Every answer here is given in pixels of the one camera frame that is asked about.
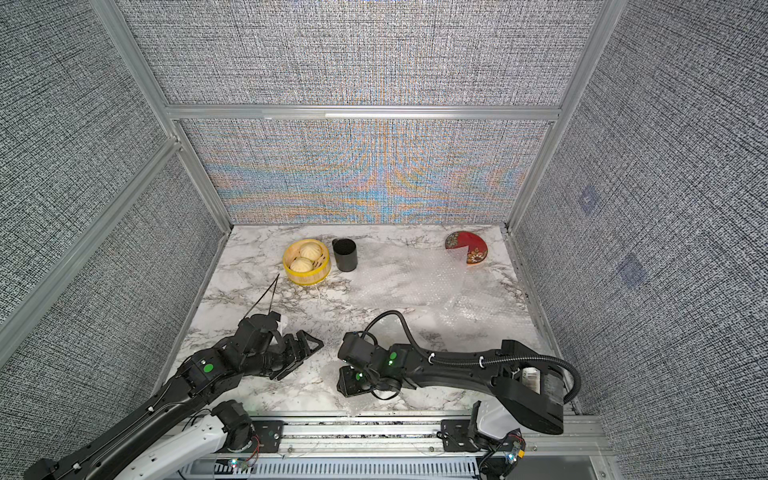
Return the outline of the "red floral plate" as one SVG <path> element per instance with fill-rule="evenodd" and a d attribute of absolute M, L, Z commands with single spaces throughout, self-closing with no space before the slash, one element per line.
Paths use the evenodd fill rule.
<path fill-rule="evenodd" d="M 476 265 L 482 263 L 488 255 L 489 249 L 485 240 L 479 235 L 469 231 L 455 231 L 450 233 L 445 241 L 447 250 L 466 249 L 466 263 Z"/>

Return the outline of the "bubble white plate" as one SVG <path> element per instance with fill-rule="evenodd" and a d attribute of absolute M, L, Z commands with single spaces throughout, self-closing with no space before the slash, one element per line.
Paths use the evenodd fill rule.
<path fill-rule="evenodd" d="M 392 395 L 393 392 L 375 391 L 349 398 L 338 396 L 336 407 L 348 416 L 384 415 L 408 409 L 401 395 L 391 398 Z"/>

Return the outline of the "bubble wrap around orange plate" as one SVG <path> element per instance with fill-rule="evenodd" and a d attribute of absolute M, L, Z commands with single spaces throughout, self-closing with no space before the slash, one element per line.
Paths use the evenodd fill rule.
<path fill-rule="evenodd" d="M 445 307 L 462 292 L 468 267 L 466 248 L 360 244 L 348 295 L 361 307 L 382 310 Z"/>

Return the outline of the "bubble dark red plate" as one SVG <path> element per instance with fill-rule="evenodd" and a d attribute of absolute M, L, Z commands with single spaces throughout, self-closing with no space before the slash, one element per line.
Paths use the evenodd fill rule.
<path fill-rule="evenodd" d="M 438 351 L 473 352 L 517 340 L 542 353 L 547 345 L 524 302 L 502 287 L 473 285 L 416 319 L 416 338 Z"/>

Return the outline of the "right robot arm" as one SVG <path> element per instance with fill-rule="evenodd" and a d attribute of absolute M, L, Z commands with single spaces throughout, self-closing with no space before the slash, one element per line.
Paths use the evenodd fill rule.
<path fill-rule="evenodd" d="M 490 395 L 521 426 L 548 435 L 564 432 L 564 407 L 582 378 L 567 361 L 505 340 L 484 352 L 426 352 L 411 344 L 386 349 L 357 333 L 344 336 L 337 390 L 345 397 L 446 387 Z"/>

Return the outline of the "steamed bun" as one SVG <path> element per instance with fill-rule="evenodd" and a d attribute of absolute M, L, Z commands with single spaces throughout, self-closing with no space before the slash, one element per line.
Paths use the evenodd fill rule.
<path fill-rule="evenodd" d="M 291 262 L 289 268 L 296 273 L 308 273 L 314 270 L 314 262 L 305 257 L 298 257 Z"/>
<path fill-rule="evenodd" d="M 303 243 L 299 248 L 299 257 L 306 259 L 311 264 L 322 263 L 324 258 L 323 247 L 312 241 Z"/>

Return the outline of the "yellow bamboo steamer basket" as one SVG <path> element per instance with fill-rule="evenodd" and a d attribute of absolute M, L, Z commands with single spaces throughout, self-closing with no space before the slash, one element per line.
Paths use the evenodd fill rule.
<path fill-rule="evenodd" d="M 319 240 L 299 240 L 284 251 L 282 265 L 291 282 L 300 286 L 310 286 L 320 283 L 329 275 L 330 253 Z"/>

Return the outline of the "upper steamed bun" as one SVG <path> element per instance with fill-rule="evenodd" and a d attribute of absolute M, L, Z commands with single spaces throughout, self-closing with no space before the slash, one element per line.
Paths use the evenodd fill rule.
<path fill-rule="evenodd" d="M 312 241 L 303 243 L 299 248 L 299 257 L 306 259 L 311 264 L 322 263 L 324 258 L 323 247 Z"/>

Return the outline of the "black cup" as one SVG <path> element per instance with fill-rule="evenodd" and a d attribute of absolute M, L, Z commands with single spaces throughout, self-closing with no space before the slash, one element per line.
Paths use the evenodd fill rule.
<path fill-rule="evenodd" d="M 333 254 L 337 269 L 341 272 L 352 272 L 357 268 L 357 245 L 349 238 L 332 240 Z"/>

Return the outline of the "left base circuit board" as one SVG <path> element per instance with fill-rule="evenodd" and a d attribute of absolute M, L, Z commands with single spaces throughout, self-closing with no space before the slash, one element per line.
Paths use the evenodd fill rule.
<path fill-rule="evenodd" d="M 248 460 L 231 459 L 229 462 L 229 465 L 234 470 L 245 471 L 249 468 L 252 468 L 254 463 L 255 463 L 255 459 L 248 459 Z"/>

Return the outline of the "base circuit board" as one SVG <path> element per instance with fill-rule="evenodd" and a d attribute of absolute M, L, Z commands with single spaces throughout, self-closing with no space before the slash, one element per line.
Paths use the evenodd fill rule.
<path fill-rule="evenodd" d="M 234 470 L 245 471 L 249 468 L 252 468 L 254 463 L 255 463 L 255 459 L 248 459 L 248 460 L 231 459 L 229 462 L 229 465 Z"/>
<path fill-rule="evenodd" d="M 508 469 L 514 469 L 519 461 L 524 457 L 525 455 L 525 447 L 526 445 L 521 442 L 515 442 L 508 452 L 505 453 L 504 461 L 505 466 Z"/>

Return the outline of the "right base circuit board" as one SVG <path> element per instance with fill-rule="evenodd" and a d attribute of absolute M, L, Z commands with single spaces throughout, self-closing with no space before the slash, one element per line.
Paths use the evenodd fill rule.
<path fill-rule="evenodd" d="M 515 442 L 508 452 L 505 453 L 504 461 L 505 466 L 508 469 L 514 469 L 519 461 L 524 457 L 525 455 L 525 447 L 526 445 L 521 442 Z"/>

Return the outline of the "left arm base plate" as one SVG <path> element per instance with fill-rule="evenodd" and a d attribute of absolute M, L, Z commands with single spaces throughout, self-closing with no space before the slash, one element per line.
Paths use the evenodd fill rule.
<path fill-rule="evenodd" d="M 249 427 L 237 427 L 234 433 L 227 435 L 219 453 L 277 453 L 284 426 L 285 423 L 281 420 L 256 420 L 252 421 Z"/>

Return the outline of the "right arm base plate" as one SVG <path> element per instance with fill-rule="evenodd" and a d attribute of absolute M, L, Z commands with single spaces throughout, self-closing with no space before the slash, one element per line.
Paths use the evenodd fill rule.
<path fill-rule="evenodd" d="M 445 452 L 476 453 L 488 446 L 470 420 L 442 420 L 436 436 Z"/>

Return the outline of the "aluminium front rail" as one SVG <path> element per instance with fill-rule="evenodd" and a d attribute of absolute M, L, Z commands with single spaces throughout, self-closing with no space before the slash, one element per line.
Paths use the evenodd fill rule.
<path fill-rule="evenodd" d="M 436 436 L 442 420 L 470 420 L 466 412 L 391 412 L 369 416 L 264 416 L 256 420 L 281 420 L 285 423 L 283 438 L 277 453 L 251 454 L 219 453 L 221 457 L 246 460 L 303 457 L 396 457 L 484 454 L 495 442 L 488 442 L 485 450 L 476 453 L 445 452 Z M 584 456 L 606 457 L 615 454 L 604 434 L 600 419 L 594 416 L 565 417 L 565 430 L 561 435 L 547 435 L 523 428 L 515 442 L 526 445 L 527 456 Z"/>

